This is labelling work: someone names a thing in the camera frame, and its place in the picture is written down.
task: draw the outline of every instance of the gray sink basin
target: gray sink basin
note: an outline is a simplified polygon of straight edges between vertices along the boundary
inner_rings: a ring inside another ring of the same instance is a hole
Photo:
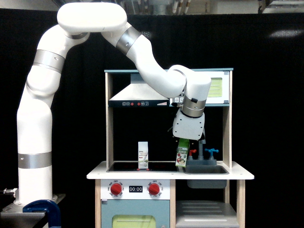
[[[187,165],[184,172],[185,174],[229,174],[220,165]],[[187,185],[192,189],[223,189],[227,185],[227,180],[187,180]]]
[[[188,165],[184,169],[185,174],[229,174],[220,165]]]

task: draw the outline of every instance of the white carton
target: white carton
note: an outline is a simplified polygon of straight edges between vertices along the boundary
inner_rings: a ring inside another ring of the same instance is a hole
[[[138,142],[138,168],[148,168],[148,142]]]

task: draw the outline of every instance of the oven knob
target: oven knob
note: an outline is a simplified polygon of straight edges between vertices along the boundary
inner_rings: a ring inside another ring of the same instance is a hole
[[[151,195],[157,195],[160,192],[160,187],[158,184],[151,184],[148,190]]]
[[[122,192],[122,186],[120,184],[113,184],[111,186],[111,193],[113,195],[119,195]]]

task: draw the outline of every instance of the small screen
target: small screen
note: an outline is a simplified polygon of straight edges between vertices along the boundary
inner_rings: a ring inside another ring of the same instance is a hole
[[[129,192],[143,192],[142,186],[129,186]]]

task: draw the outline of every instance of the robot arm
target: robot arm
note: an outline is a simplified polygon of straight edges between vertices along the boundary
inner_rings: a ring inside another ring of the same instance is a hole
[[[185,98],[173,123],[173,135],[198,140],[204,129],[204,107],[211,85],[204,72],[173,66],[168,72],[155,61],[150,41],[129,23],[125,11],[111,3],[70,3],[58,12],[59,25],[69,33],[101,32],[114,47],[131,59],[144,81],[159,94]]]
[[[163,70],[153,57],[150,41],[127,23],[120,6],[105,2],[69,3],[58,11],[57,20],[59,25],[49,29],[38,44],[17,113],[21,204],[53,198],[50,107],[67,52],[85,42],[90,32],[101,32],[130,58],[146,83],[158,93],[173,98],[184,90],[184,104],[173,124],[175,136],[199,139],[204,126],[203,108],[210,78],[183,66]]]

